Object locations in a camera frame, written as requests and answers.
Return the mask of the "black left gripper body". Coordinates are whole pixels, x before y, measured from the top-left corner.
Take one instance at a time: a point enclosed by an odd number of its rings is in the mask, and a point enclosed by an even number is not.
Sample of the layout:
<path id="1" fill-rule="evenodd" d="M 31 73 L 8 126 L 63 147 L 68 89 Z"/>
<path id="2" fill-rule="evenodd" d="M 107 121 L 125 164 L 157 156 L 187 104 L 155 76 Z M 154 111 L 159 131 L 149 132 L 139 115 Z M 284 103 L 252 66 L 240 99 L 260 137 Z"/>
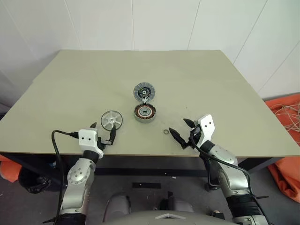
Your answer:
<path id="1" fill-rule="evenodd" d="M 106 148 L 106 146 L 110 146 L 110 145 L 112 145 L 112 142 L 110 140 L 104 140 L 104 141 L 102 141 L 101 137 L 98 137 L 97 147 L 100 150 L 104 150 Z"/>

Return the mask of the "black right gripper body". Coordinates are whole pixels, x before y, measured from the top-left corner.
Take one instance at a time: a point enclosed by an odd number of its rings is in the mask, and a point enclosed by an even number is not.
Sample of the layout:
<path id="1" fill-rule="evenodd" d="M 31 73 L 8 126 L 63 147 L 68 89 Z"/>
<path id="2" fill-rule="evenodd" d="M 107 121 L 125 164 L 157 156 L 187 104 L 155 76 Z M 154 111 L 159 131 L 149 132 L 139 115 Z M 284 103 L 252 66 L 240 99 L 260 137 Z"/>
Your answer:
<path id="1" fill-rule="evenodd" d="M 192 149 L 199 149 L 200 147 L 198 146 L 198 143 L 200 141 L 201 136 L 202 136 L 202 128 L 200 125 L 196 125 L 190 131 L 187 145 Z"/>

